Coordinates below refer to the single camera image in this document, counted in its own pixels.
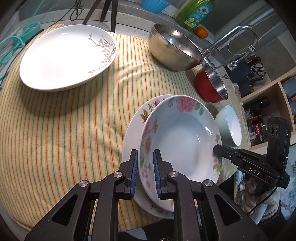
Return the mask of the right gloved hand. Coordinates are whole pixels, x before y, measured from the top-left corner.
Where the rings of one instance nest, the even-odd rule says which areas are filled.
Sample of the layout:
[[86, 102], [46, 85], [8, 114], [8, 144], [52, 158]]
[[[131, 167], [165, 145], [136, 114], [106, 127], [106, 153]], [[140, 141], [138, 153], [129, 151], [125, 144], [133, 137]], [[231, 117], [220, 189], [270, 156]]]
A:
[[274, 216], [280, 207], [280, 193], [270, 189], [259, 194], [259, 182], [254, 178], [247, 178], [241, 171], [236, 171], [234, 202], [259, 224]]

